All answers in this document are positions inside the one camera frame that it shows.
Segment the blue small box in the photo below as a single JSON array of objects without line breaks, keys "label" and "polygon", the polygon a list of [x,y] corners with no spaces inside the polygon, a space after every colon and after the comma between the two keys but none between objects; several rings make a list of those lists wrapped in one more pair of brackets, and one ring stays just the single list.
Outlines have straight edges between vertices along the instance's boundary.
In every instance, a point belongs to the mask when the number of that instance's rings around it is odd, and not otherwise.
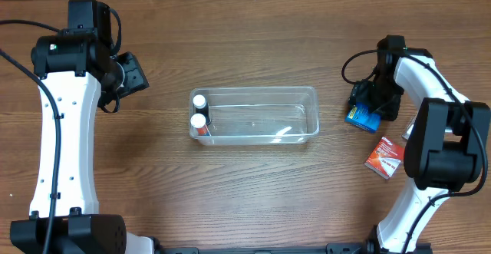
[{"label": "blue small box", "polygon": [[370,112],[369,106],[362,103],[356,103],[353,107],[348,109],[345,121],[373,134],[378,130],[381,124],[381,116],[374,112]]}]

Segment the black bottle white cap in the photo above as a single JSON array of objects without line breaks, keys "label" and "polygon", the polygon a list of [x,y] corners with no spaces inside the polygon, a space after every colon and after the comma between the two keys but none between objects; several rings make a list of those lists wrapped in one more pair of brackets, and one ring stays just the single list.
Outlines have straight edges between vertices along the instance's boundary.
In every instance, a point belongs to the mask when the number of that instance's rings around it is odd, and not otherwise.
[{"label": "black bottle white cap", "polygon": [[211,124],[209,115],[209,104],[207,99],[202,94],[197,94],[193,97],[193,106],[197,114],[202,114],[206,119],[206,124]]}]

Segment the orange bottle white cap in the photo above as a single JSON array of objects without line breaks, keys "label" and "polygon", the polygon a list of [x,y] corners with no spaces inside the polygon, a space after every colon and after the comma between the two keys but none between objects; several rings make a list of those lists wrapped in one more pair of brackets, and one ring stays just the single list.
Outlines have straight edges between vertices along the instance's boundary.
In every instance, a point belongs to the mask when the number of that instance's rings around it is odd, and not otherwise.
[{"label": "orange bottle white cap", "polygon": [[209,128],[207,125],[206,117],[203,114],[194,114],[189,120],[191,126],[196,130],[200,136],[209,136]]}]

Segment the clear plastic container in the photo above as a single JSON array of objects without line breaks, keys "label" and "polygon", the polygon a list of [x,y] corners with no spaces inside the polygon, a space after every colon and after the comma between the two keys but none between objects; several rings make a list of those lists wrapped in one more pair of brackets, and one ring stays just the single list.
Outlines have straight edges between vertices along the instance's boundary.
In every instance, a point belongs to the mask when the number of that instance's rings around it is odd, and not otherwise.
[{"label": "clear plastic container", "polygon": [[305,143],[320,130],[318,94],[313,87],[199,87],[209,104],[210,135],[189,135],[205,146]]}]

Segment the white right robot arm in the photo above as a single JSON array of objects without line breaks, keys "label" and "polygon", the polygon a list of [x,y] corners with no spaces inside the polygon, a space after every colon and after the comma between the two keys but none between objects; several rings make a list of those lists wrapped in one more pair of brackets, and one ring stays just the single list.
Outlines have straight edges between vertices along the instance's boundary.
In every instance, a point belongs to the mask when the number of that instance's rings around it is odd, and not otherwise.
[{"label": "white right robot arm", "polygon": [[401,35],[388,35],[373,50],[371,74],[352,82],[346,120],[373,130],[372,119],[397,119],[403,94],[418,109],[401,162],[407,175],[403,191],[365,242],[331,243],[328,249],[353,253],[430,253],[419,235],[434,213],[451,198],[479,192],[488,173],[487,104],[456,91],[437,70],[432,54],[409,48]]}]

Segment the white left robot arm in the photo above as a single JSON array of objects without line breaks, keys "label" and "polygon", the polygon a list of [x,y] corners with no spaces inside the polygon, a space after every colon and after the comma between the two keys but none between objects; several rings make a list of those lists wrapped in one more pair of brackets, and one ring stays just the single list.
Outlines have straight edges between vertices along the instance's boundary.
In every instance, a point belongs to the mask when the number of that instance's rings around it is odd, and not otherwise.
[{"label": "white left robot arm", "polygon": [[70,0],[68,26],[38,39],[28,76],[42,104],[38,181],[29,217],[10,240],[25,253],[157,253],[158,241],[130,233],[122,216],[102,214],[94,185],[97,111],[148,87],[137,58],[121,53],[116,11],[97,0]]}]

